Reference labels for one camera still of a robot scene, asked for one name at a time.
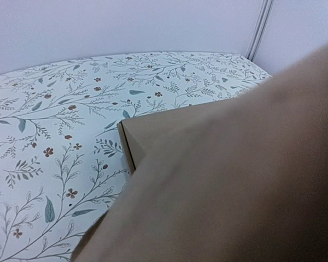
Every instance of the green leaf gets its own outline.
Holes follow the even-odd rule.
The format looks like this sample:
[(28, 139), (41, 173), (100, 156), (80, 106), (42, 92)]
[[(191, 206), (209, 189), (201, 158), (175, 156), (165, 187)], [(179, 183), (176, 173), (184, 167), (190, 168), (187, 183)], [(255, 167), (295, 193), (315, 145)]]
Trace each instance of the green leaf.
[(128, 113), (126, 110), (124, 110), (124, 111), (122, 112), (122, 116), (125, 117), (125, 118), (130, 118), (129, 113)]
[(10, 123), (5, 120), (0, 120), (0, 124), (10, 124)]
[(84, 215), (84, 214), (87, 214), (89, 212), (92, 212), (96, 209), (84, 209), (84, 210), (79, 210), (79, 211), (75, 211), (73, 214), (72, 214), (72, 217), (77, 217), (77, 216), (81, 216), (81, 215)]
[(47, 202), (45, 207), (45, 222), (50, 223), (55, 220), (55, 210), (51, 200), (48, 197), (46, 197), (46, 200)]
[(47, 87), (53, 86), (56, 83), (57, 80), (55, 80), (54, 82), (51, 82), (47, 85)]
[(26, 129), (26, 120), (19, 118), (19, 121), (18, 129), (23, 133), (24, 129)]
[(38, 104), (36, 104), (33, 108), (32, 108), (32, 111), (36, 111), (39, 109), (39, 107), (42, 105), (42, 101), (40, 101)]
[(65, 99), (65, 100), (61, 100), (61, 101), (59, 101), (59, 105), (62, 105), (62, 104), (64, 104), (65, 102), (67, 102), (67, 101), (69, 101), (70, 99)]
[(141, 94), (144, 93), (143, 91), (138, 91), (138, 90), (129, 90), (130, 94)]
[(110, 128), (112, 125), (114, 125), (114, 124), (115, 124), (115, 122), (116, 122), (116, 120), (115, 120), (114, 122), (112, 122), (112, 123), (108, 124), (108, 125), (105, 127), (105, 129), (108, 129), (108, 128)]
[(160, 81), (163, 81), (164, 82), (164, 80), (163, 80), (163, 78), (161, 78), (160, 76), (155, 76), (155, 78), (157, 78), (158, 80), (160, 80)]

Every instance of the flower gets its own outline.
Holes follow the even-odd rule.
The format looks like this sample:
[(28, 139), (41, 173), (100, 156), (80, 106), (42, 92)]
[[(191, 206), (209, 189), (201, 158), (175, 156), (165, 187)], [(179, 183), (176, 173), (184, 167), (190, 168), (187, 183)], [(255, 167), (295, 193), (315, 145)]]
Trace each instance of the flower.
[(69, 109), (69, 110), (72, 110), (72, 111), (73, 111), (74, 109), (76, 109), (76, 108), (77, 108), (76, 105), (70, 105), (70, 106), (68, 107), (68, 109)]
[(46, 157), (49, 157), (51, 154), (54, 153), (54, 149), (48, 147), (48, 148), (46, 148), (46, 150), (44, 150), (43, 152), (44, 152), (44, 154), (45, 154)]
[(23, 235), (22, 232), (20, 232), (20, 229), (19, 228), (16, 228), (16, 232), (13, 232), (13, 235), (19, 239), (21, 235)]
[(76, 143), (75, 146), (73, 146), (74, 149), (79, 150), (81, 149), (83, 146), (79, 145), (79, 143)]
[(78, 193), (78, 191), (73, 191), (72, 188), (68, 189), (68, 192), (69, 193), (66, 194), (66, 197), (68, 198), (70, 197), (71, 199), (74, 199), (75, 195)]

